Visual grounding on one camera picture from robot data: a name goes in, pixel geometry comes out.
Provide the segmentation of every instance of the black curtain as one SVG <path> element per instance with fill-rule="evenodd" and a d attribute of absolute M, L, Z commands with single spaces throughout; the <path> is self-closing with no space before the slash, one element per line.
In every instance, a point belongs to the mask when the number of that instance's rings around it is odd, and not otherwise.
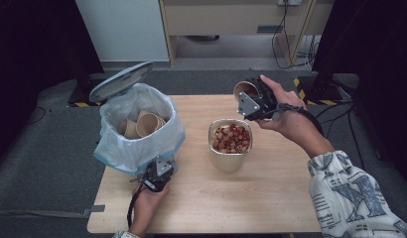
<path fill-rule="evenodd" d="M 39 93 L 103 72 L 74 0 L 0 0 L 0 162 Z"/>

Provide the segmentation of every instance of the translucent plastic bag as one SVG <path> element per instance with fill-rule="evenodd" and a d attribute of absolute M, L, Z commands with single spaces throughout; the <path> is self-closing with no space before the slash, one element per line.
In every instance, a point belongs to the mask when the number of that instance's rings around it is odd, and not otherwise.
<path fill-rule="evenodd" d="M 141 139 L 129 140 L 118 133 L 121 122 L 137 121 L 145 109 L 166 120 L 166 124 Z M 129 175 L 144 172 L 156 158 L 174 160 L 186 139 L 185 128 L 171 98 L 145 83 L 136 83 L 124 94 L 110 97 L 101 106 L 101 140 L 94 156 L 106 165 Z"/>

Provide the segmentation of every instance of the wooden table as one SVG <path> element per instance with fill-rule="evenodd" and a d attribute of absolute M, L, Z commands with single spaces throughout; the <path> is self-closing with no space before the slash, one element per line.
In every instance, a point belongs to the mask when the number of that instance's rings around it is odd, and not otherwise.
<path fill-rule="evenodd" d="M 309 196 L 306 153 L 282 135 L 249 122 L 253 148 L 244 166 L 224 174 L 209 160 L 207 130 L 216 119 L 242 119 L 233 95 L 171 96 L 186 128 L 179 171 L 149 233 L 320 232 Z M 90 233 L 127 230 L 132 176 L 106 168 L 92 212 Z"/>

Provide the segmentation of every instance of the trash can lid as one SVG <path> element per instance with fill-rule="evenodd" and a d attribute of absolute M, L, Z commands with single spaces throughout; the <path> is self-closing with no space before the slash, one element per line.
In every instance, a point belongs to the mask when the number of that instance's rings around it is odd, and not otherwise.
<path fill-rule="evenodd" d="M 105 79 L 91 90 L 89 93 L 89 101 L 103 101 L 112 96 L 123 94 L 133 86 L 133 84 L 140 82 L 141 79 L 145 78 L 153 66 L 154 63 L 151 61 L 142 62 Z"/>

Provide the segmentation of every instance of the person's right hand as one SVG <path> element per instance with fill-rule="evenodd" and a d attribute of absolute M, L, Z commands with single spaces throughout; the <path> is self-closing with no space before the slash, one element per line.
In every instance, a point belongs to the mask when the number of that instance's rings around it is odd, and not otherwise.
<path fill-rule="evenodd" d="M 278 103 L 288 103 L 306 109 L 306 104 L 297 96 L 296 92 L 284 91 L 281 84 L 264 75 L 260 75 L 260 78 L 272 89 Z M 331 143 L 319 133 L 315 125 L 301 113 L 285 111 L 276 120 L 259 119 L 255 122 L 262 129 L 281 133 L 285 138 L 301 146 L 311 158 L 335 150 Z"/>

